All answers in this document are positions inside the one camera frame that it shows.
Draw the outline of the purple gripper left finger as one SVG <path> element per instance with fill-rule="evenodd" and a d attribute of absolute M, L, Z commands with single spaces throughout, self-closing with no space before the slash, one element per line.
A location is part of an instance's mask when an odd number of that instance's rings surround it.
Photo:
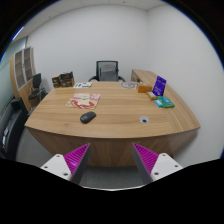
<path fill-rule="evenodd" d="M 87 166 L 90 155 L 90 144 L 85 144 L 64 156 L 64 159 L 71 171 L 71 182 L 79 185 Z"/>

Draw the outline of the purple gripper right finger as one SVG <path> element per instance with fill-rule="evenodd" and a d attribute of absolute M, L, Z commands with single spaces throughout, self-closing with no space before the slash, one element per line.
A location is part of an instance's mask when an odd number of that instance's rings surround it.
<path fill-rule="evenodd" d="M 151 171 L 158 159 L 158 154 L 137 143 L 132 145 L 132 155 L 144 184 L 152 182 Z"/>

